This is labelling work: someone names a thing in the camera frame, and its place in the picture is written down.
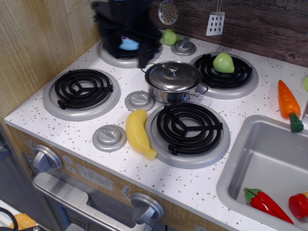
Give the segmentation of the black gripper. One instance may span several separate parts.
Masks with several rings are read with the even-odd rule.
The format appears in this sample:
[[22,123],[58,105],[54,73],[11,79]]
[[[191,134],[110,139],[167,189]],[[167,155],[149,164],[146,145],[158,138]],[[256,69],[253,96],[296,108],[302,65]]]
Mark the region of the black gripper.
[[149,18],[149,9],[96,9],[95,20],[106,49],[118,56],[122,36],[139,43],[139,68],[145,68],[161,50],[162,33]]

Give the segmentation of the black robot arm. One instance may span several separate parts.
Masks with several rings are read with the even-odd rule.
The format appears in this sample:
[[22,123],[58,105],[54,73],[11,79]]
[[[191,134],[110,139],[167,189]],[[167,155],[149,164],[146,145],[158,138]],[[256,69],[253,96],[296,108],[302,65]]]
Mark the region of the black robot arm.
[[145,68],[159,57],[162,33],[149,18],[151,4],[150,0],[92,2],[104,62],[120,68]]

